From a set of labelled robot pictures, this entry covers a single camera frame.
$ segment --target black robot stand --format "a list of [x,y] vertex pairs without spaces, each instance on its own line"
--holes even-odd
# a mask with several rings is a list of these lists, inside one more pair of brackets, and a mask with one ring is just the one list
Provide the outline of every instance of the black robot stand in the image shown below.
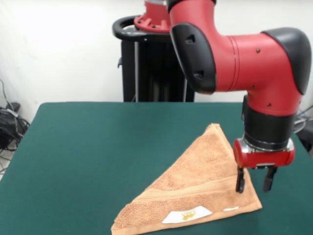
[[134,26],[136,16],[113,24],[121,39],[124,102],[194,102],[195,92],[180,68],[169,33],[153,33]]

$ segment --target wall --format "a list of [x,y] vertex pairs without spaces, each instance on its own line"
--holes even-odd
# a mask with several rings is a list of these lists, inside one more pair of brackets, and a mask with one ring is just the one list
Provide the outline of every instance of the wall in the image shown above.
[[[294,26],[313,42],[309,0],[218,0],[222,34]],[[144,12],[143,0],[0,0],[0,78],[11,101],[32,120],[50,101],[122,101],[120,41],[112,23]],[[313,84],[302,107],[313,102]],[[242,92],[196,101],[242,101]]]

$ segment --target white label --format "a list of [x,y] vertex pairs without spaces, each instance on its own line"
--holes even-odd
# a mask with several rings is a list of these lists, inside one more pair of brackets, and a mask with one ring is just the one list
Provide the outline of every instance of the white label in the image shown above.
[[200,219],[202,217],[211,215],[212,212],[208,209],[199,206],[189,211],[172,211],[168,216],[163,220],[162,224],[178,224],[188,221],[193,221]]
[[238,209],[239,209],[239,207],[233,207],[233,208],[226,208],[226,209],[224,209],[224,211],[229,212],[229,211],[238,210]]

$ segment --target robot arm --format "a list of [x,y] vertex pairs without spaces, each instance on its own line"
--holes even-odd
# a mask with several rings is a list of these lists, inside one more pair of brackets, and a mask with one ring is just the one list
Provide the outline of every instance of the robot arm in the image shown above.
[[295,28],[255,35],[223,36],[214,24],[215,0],[167,0],[171,37],[182,70],[202,94],[247,91],[245,133],[234,143],[236,190],[243,192],[243,168],[269,168],[264,191],[277,167],[294,158],[290,137],[311,72],[311,46]]

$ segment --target folded towel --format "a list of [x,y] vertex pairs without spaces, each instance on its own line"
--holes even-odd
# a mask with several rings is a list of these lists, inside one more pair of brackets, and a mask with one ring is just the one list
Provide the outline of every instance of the folded towel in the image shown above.
[[237,164],[218,124],[211,124],[177,161],[119,213],[113,235],[189,226],[262,208],[249,172],[235,192]]

